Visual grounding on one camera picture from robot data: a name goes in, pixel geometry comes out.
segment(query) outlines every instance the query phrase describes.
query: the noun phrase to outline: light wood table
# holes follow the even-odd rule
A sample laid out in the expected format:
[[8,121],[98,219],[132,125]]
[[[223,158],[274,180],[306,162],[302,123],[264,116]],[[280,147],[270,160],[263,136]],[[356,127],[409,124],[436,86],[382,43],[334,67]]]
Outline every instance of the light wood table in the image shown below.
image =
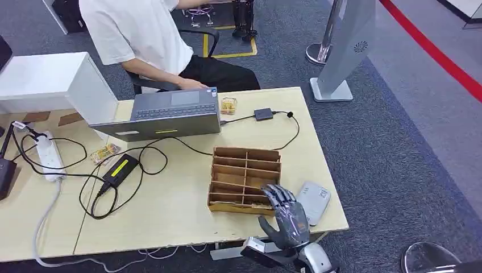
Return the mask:
[[[87,152],[105,145],[92,129],[88,128],[84,121],[58,127],[61,116],[75,113],[75,110],[58,110],[51,112],[49,120],[37,122],[34,129],[38,132],[49,130],[54,137],[70,138],[86,144]],[[25,114],[0,115],[0,125],[6,130],[12,121],[21,121]],[[18,141],[25,133],[17,133]],[[0,138],[0,145],[5,136]],[[32,146],[32,140],[26,141],[25,149]],[[58,141],[57,147],[65,165],[71,164],[83,156],[80,146],[70,142]],[[10,139],[9,148],[5,155],[6,159],[13,159],[18,154],[17,147]],[[36,148],[27,153],[32,160],[39,162]],[[31,167],[22,159],[18,158],[16,179],[9,197],[0,201],[0,261],[32,259],[32,238],[35,227],[45,212],[48,204],[52,201],[56,186],[47,181],[44,176],[37,175]],[[90,173],[94,164],[89,159],[67,169],[69,173]],[[78,203],[78,194],[84,183],[81,177],[67,177],[63,181],[62,193],[52,209],[49,217],[41,229],[38,240],[38,249],[42,257],[58,257],[72,255],[77,237],[80,232],[84,211]],[[92,186],[86,188],[82,200],[88,202]]]
[[[234,97],[238,100],[236,114],[222,115],[225,120],[252,115],[253,110],[266,107],[294,113],[300,123],[300,135],[280,151],[281,185],[296,194],[303,182],[310,180],[331,192],[325,214],[320,223],[311,228],[312,233],[348,229],[301,89],[220,93],[219,99],[223,97]],[[116,119],[129,120],[132,104],[133,101],[120,102]],[[223,126],[220,134],[188,136],[182,140],[206,152],[212,152],[214,146],[271,149],[283,146],[295,135],[296,130],[294,120],[287,118],[285,114],[277,114],[272,120],[256,122],[254,119],[247,119]],[[124,149],[148,143],[126,143],[115,138],[109,138],[108,141]],[[75,254],[239,241],[249,236],[266,236],[256,215],[208,210],[207,191],[212,161],[210,156],[197,154],[173,139],[162,140],[154,146],[169,158],[167,168],[156,176],[144,175],[137,195],[108,218],[94,220],[85,217]],[[162,167],[164,159],[157,152],[149,150],[143,156],[142,162],[146,169],[152,172]],[[106,172],[108,168],[109,166],[102,168],[100,173]],[[140,169],[137,168],[119,187],[119,204],[130,197],[139,177]],[[95,193],[100,186],[101,183],[97,183]],[[98,203],[96,213],[105,212],[112,198],[113,191],[109,191]],[[276,226],[274,219],[270,219],[270,223]]]

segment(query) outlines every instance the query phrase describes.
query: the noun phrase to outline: chrome stand base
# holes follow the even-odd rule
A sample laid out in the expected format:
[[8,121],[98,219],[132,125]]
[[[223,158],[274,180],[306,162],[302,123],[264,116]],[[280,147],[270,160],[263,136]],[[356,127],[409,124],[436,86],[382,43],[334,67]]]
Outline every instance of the chrome stand base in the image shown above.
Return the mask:
[[418,242],[411,245],[402,257],[401,265],[404,273],[419,272],[452,272],[449,269],[460,260],[442,246],[429,242]]
[[326,64],[326,62],[328,61],[328,58],[330,57],[330,52],[332,47],[333,45],[330,45],[330,47],[328,48],[326,52],[326,57],[323,57],[322,60],[318,60],[321,43],[311,44],[306,48],[306,58],[312,64],[323,66]]
[[350,87],[346,81],[343,81],[338,88],[329,95],[321,93],[318,86],[318,78],[310,79],[311,90],[315,96],[316,102],[337,102],[337,101],[351,101],[353,100],[353,95],[351,94]]

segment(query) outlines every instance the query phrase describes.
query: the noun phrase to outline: speaker grille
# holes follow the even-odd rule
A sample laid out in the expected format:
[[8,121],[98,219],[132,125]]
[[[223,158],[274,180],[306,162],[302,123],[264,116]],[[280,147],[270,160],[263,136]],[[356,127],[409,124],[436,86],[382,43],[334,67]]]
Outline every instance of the speaker grille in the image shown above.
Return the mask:
[[368,43],[367,43],[367,41],[361,41],[361,42],[358,42],[358,43],[353,47],[353,51],[355,51],[356,53],[362,53],[362,52],[365,51],[367,48],[368,48]]

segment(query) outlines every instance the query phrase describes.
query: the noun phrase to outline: laptop keyboard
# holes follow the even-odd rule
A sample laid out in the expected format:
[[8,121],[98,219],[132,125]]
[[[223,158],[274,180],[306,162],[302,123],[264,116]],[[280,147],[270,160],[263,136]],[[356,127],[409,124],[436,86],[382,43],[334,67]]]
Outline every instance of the laptop keyboard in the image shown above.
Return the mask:
[[135,119],[151,119],[151,118],[170,118],[182,117],[183,115],[197,115],[211,113],[215,110],[214,104],[184,106],[169,109],[153,109],[137,111]]

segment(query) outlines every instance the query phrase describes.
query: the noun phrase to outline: laptop touchpad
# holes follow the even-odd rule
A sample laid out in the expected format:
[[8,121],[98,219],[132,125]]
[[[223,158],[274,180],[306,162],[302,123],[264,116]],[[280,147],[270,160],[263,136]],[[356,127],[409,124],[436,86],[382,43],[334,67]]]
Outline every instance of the laptop touchpad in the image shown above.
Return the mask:
[[199,91],[179,92],[171,95],[171,105],[197,104]]

